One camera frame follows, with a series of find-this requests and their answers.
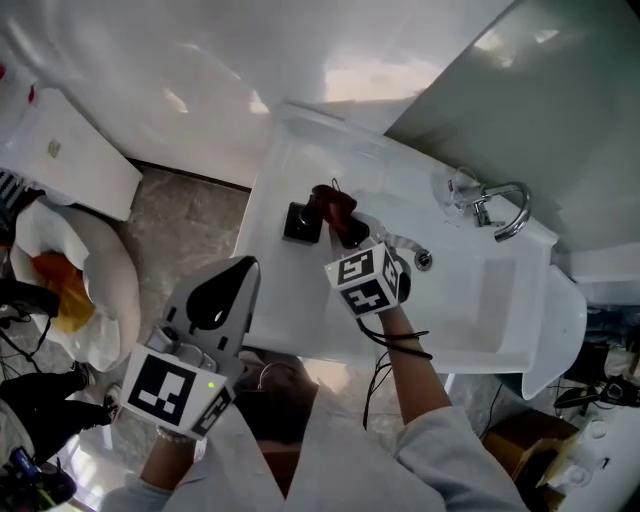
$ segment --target orange object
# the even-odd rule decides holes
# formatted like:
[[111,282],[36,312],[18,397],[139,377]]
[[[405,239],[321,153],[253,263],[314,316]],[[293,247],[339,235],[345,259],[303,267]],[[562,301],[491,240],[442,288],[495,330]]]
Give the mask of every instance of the orange object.
[[58,253],[36,256],[31,264],[43,279],[42,286],[60,297],[58,316],[52,318],[51,323],[65,334],[84,326],[96,308],[84,288],[82,271]]

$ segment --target drain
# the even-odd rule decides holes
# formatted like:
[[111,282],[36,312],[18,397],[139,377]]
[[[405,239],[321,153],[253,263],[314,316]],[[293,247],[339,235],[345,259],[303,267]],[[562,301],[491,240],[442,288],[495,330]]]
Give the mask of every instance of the drain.
[[431,255],[430,251],[427,251],[426,249],[420,249],[416,252],[413,261],[416,264],[416,268],[420,272],[426,272],[431,268],[431,264],[433,263],[433,256]]

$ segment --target chrome faucet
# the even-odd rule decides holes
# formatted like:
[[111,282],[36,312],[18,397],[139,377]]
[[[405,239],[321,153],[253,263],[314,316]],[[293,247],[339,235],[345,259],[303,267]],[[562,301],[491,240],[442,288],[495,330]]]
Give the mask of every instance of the chrome faucet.
[[[505,226],[505,222],[502,221],[491,222],[485,203],[493,196],[503,196],[512,192],[519,192],[522,195],[522,207],[516,218],[508,226]],[[511,181],[490,188],[484,185],[461,187],[456,193],[456,199],[458,208],[464,209],[468,206],[473,206],[476,226],[495,226],[500,228],[494,233],[496,242],[504,242],[517,234],[531,216],[531,190],[519,181]]]

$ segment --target white sink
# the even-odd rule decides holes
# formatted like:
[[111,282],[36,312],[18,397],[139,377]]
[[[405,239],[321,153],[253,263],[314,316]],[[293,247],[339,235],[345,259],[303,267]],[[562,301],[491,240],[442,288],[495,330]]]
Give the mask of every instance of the white sink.
[[[308,110],[282,106],[271,149],[249,200],[236,254],[252,254],[262,285],[245,343],[333,361],[371,364],[372,342],[330,293],[323,266],[331,261],[326,225],[320,242],[282,240],[291,201],[306,203],[314,185],[337,179],[358,200],[357,211],[388,231],[416,240],[433,255],[427,272],[412,269],[404,304],[438,372],[526,372],[535,357],[554,233],[533,218],[497,243],[492,228],[450,217],[434,199],[434,173],[452,169],[381,135]],[[488,203],[493,220],[517,208]],[[412,253],[399,251],[413,264]],[[378,330],[375,318],[366,318]]]

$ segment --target marble floor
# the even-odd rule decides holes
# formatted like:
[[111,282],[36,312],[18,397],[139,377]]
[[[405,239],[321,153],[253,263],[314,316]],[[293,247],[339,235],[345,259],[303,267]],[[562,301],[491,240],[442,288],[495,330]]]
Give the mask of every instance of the marble floor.
[[[244,192],[164,171],[143,172],[131,217],[117,226],[138,270],[142,312],[139,341],[148,337],[152,322],[182,277],[232,254],[249,197]],[[26,347],[33,346],[38,338],[32,324],[18,324],[10,335]],[[55,343],[45,343],[35,359],[43,371],[63,372],[71,365],[66,352]],[[332,388],[354,420],[361,422],[373,362],[370,370],[314,360],[304,363],[312,378]],[[32,371],[20,357],[12,358],[10,364],[21,374]],[[83,392],[82,399],[101,402],[106,387],[121,381],[125,369],[121,365],[100,374],[97,386]],[[498,380],[490,375],[458,375],[454,379],[452,401],[465,408],[478,434],[489,421],[498,387]],[[503,387],[495,401],[492,423],[527,407],[553,414],[554,398],[555,390],[548,389],[532,402],[524,402]],[[371,401],[369,425],[371,435],[390,450],[402,428],[391,377]],[[61,460],[78,480],[80,501],[95,508],[105,492],[122,485],[126,473],[139,471],[155,436],[152,425],[124,410],[114,425],[83,432],[72,440]]]

